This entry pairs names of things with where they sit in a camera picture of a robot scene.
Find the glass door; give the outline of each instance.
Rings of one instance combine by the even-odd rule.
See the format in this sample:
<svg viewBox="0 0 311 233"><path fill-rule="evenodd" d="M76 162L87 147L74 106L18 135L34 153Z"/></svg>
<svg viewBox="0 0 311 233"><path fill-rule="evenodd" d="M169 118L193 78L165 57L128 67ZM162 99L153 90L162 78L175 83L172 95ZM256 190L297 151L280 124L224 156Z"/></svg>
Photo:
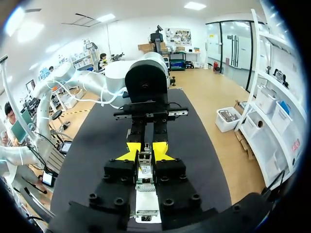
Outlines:
<svg viewBox="0 0 311 233"><path fill-rule="evenodd" d="M252 40L249 22L222 22L222 73L246 89L251 67Z"/></svg>
<svg viewBox="0 0 311 233"><path fill-rule="evenodd" d="M221 34L219 23L211 23L207 25L207 40L205 42L206 62L209 66L213 66L214 62L221 67Z"/></svg>

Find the red label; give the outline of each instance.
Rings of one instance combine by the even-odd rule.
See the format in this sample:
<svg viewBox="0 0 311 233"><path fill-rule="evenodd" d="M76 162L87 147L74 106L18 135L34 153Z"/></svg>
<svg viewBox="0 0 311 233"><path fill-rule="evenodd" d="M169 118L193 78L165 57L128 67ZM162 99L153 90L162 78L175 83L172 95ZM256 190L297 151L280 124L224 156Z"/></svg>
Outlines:
<svg viewBox="0 0 311 233"><path fill-rule="evenodd" d="M292 146L292 152L295 152L299 146L300 146L300 142L299 142L299 139L297 139Z"/></svg>

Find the ceiling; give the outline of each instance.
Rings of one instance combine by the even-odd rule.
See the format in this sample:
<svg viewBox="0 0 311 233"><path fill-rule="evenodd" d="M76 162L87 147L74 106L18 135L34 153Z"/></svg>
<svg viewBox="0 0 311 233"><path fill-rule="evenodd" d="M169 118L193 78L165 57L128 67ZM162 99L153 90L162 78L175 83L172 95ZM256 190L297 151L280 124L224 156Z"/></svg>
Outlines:
<svg viewBox="0 0 311 233"><path fill-rule="evenodd" d="M207 7L201 11L185 9L184 5L190 0L31 0L23 8L26 10L41 8L39 12L27 13L24 22L34 21L44 24L43 31L34 40L19 43L17 33L6 37L0 56L8 54L7 74L12 75L13 83L17 83L29 75L29 68L38 62L47 60L52 53L46 49L54 44L65 45L80 34L101 26L87 28L62 23L73 23L80 16L76 13L99 18L103 15L114 14L114 20L131 17L147 16L178 16L207 19L230 13L249 13L254 8L262 13L259 0L192 0L203 3Z"/></svg>

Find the wooden floor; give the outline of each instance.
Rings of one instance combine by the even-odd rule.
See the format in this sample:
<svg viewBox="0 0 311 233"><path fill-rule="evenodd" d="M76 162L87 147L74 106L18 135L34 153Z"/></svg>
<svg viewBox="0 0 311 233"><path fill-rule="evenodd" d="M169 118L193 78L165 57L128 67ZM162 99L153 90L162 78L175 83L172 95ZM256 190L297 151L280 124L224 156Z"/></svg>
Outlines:
<svg viewBox="0 0 311 233"><path fill-rule="evenodd" d="M171 72L171 76L176 77L175 88L183 88L190 99L215 147L227 179L232 204L248 193L261 192L265 184L257 161L248 160L233 131L221 133L215 125L216 110L234 106L236 99L247 100L248 92L232 80L216 75L211 70L175 71ZM86 93L83 98L96 100L98 97ZM78 102L65 113L91 109L93 105L92 102ZM87 115L88 112L65 115L62 119L71 122L66 133L74 137Z"/></svg>

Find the ceiling light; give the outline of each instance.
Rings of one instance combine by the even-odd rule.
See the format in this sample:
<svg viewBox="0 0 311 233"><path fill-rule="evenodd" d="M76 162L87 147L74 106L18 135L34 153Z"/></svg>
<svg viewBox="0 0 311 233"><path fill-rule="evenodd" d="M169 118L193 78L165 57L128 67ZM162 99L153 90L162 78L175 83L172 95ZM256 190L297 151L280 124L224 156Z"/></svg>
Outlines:
<svg viewBox="0 0 311 233"><path fill-rule="evenodd" d="M188 8L188 9L196 10L196 11L200 11L203 8L206 8L205 5L200 4L200 3L196 3L196 2L193 2L193 1L188 2L184 7Z"/></svg>
<svg viewBox="0 0 311 233"><path fill-rule="evenodd" d="M20 30L18 31L18 41L22 43L34 39L39 35L43 28L44 25L40 23L23 23Z"/></svg>
<svg viewBox="0 0 311 233"><path fill-rule="evenodd" d="M50 46L50 47L47 48L46 52L55 52L56 50L59 49L59 47L60 47L59 44L57 44L57 45L52 45L52 46Z"/></svg>
<svg viewBox="0 0 311 233"><path fill-rule="evenodd" d="M32 66L29 68L29 70L32 70L32 69L36 68L37 66L38 66L38 63L32 65Z"/></svg>
<svg viewBox="0 0 311 233"><path fill-rule="evenodd" d="M113 18L115 18L115 16L114 16L113 14L108 14L108 15L99 17L99 18L97 19L97 21L105 22L105 21L108 21L108 20L113 19Z"/></svg>
<svg viewBox="0 0 311 233"><path fill-rule="evenodd" d="M20 26L25 16L25 12L22 8L17 8L9 17L7 23L5 24L4 30L9 35L12 36L16 29Z"/></svg>

